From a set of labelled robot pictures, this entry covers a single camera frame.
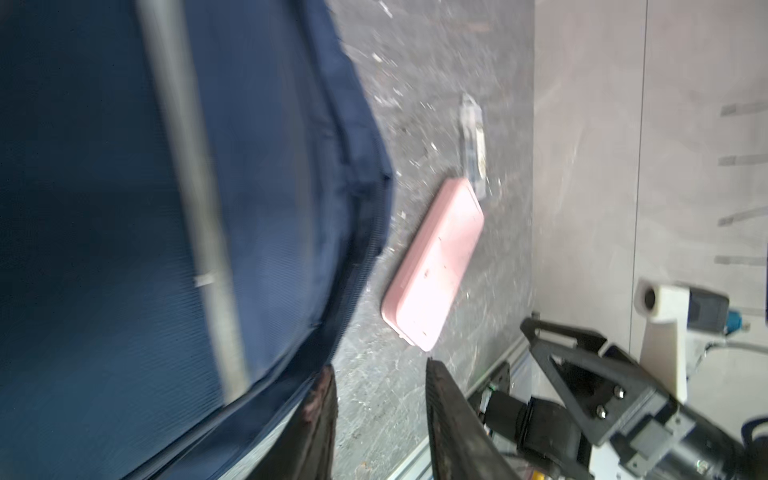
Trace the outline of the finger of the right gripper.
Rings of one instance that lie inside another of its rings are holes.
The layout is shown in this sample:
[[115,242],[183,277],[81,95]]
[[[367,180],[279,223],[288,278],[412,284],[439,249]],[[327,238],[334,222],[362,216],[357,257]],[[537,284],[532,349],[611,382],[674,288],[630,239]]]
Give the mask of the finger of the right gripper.
[[654,411],[654,382],[594,330],[529,317],[521,324],[533,358],[581,429],[599,446],[627,435]]

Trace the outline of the pink pencil case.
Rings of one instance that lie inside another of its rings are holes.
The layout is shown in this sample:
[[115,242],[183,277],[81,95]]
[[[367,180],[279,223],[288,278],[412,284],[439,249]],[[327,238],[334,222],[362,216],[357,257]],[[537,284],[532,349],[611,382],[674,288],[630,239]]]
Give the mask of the pink pencil case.
[[445,180],[381,304],[382,319],[408,344],[424,352],[434,348],[483,226],[469,181]]

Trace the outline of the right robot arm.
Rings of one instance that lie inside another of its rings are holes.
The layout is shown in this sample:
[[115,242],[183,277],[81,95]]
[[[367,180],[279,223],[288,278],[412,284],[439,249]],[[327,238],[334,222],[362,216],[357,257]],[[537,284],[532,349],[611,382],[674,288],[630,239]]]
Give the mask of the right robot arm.
[[482,415],[493,433],[552,478],[595,479],[601,447],[634,479],[764,479],[765,418],[747,421],[735,439],[677,400],[627,352],[594,330],[529,317],[529,351],[560,399],[521,401],[490,395]]

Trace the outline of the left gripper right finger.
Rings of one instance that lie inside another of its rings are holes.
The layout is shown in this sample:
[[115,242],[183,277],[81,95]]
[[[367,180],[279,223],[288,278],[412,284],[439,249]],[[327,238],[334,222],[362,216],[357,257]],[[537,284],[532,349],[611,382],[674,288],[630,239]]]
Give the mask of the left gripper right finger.
[[517,479],[497,450],[446,365],[429,358],[426,418],[435,479]]

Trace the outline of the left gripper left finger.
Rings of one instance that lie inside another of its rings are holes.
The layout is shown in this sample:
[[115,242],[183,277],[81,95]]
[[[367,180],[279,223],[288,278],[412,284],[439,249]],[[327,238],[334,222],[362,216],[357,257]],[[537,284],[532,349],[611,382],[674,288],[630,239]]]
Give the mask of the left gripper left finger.
[[325,365],[247,479],[331,479],[337,418],[335,372]]

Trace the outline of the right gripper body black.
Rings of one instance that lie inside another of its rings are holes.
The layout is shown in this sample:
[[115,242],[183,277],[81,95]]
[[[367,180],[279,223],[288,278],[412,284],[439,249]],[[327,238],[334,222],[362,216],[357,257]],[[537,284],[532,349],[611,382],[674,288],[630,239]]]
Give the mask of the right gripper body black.
[[599,479],[764,479],[765,416],[739,437],[686,405],[688,349],[609,347],[593,372],[593,472]]

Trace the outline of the navy blue student backpack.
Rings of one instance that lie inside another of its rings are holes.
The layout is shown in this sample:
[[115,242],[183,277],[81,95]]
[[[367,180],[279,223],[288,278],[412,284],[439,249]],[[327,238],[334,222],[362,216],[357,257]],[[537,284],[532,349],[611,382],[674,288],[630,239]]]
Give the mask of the navy blue student backpack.
[[218,479],[328,364],[393,172],[323,1],[1,5],[1,475]]

